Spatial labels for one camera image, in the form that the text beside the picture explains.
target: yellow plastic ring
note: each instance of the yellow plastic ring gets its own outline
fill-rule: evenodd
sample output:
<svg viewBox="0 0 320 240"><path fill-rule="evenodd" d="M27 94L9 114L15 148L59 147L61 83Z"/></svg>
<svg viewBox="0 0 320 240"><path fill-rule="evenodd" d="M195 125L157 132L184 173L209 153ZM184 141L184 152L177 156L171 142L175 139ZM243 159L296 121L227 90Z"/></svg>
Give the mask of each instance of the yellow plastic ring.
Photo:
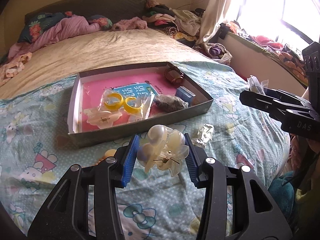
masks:
<svg viewBox="0 0 320 240"><path fill-rule="evenodd" d="M108 109L108 110L111 110L111 111L116 111L118 110L122 105L123 105L123 97L122 95L120 95L119 93L111 93L109 95L107 95L108 98L117 98L119 99L118 102L115 102L113 104L107 104L106 102L104 102L104 105L105 107Z"/></svg>
<svg viewBox="0 0 320 240"><path fill-rule="evenodd" d="M127 97L127 98L124 100L124 103L123 103L124 109L125 109L129 114L137 114L137 113L141 112L141 106L139 106L139 107L132 107L132 106L129 106L129 105L128 105L128 102L131 101L131 100L136 100L136 98L135 98L135 97Z"/></svg>

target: white curtain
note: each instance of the white curtain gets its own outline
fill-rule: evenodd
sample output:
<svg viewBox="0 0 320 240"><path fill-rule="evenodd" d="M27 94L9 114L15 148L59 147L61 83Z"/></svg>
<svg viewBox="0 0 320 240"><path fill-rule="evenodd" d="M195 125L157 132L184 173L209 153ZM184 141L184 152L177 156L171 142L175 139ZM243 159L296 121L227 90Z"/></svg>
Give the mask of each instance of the white curtain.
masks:
<svg viewBox="0 0 320 240"><path fill-rule="evenodd" d="M220 23L226 17L231 0L209 0L201 19L200 37L197 44L210 40L218 31Z"/></svg>

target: blue box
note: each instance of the blue box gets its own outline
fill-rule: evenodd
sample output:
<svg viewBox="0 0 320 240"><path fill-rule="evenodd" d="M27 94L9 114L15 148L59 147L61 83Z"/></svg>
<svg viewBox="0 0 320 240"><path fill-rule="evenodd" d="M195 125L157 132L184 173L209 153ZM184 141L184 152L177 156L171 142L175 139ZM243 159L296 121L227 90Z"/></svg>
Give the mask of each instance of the blue box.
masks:
<svg viewBox="0 0 320 240"><path fill-rule="evenodd" d="M196 95L185 87L178 87L176 91L176 97L181 98L183 101L188 102L188 107L192 106L193 98Z"/></svg>

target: beige blanket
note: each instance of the beige blanket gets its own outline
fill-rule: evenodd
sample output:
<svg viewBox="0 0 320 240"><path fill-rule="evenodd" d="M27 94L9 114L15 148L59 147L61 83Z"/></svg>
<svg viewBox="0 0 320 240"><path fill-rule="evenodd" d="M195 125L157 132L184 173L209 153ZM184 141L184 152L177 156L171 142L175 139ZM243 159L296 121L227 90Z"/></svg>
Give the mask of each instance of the beige blanket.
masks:
<svg viewBox="0 0 320 240"><path fill-rule="evenodd" d="M85 70L160 61L211 60L155 30L100 31L60 41L33 53L25 69L0 87L0 99Z"/></svg>

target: clear plastic wrapper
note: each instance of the clear plastic wrapper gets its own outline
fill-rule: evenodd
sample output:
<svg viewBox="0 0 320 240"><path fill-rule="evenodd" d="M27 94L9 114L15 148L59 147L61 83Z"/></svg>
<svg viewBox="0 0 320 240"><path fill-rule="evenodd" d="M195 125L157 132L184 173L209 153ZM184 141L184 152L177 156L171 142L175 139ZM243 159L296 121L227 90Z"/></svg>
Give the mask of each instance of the clear plastic wrapper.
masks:
<svg viewBox="0 0 320 240"><path fill-rule="evenodd" d="M212 140L213 134L213 125L205 123L203 126L199 127L199 129L193 134L191 141L195 146L205 148L207 146L207 143Z"/></svg>
<svg viewBox="0 0 320 240"><path fill-rule="evenodd" d="M250 91L265 95L263 88L268 87L269 81L264 80L261 83L259 83L257 77L250 75L250 78L248 78L248 83L249 83Z"/></svg>
<svg viewBox="0 0 320 240"><path fill-rule="evenodd" d="M175 112L188 108L188 103L181 98L170 95L157 95L154 99L155 105L166 113Z"/></svg>
<svg viewBox="0 0 320 240"><path fill-rule="evenodd" d="M130 115L128 122L148 119L154 97L154 93L140 98L125 97L106 89L101 96L99 106L85 109L83 112L88 116L87 123L105 129L112 127L124 113Z"/></svg>

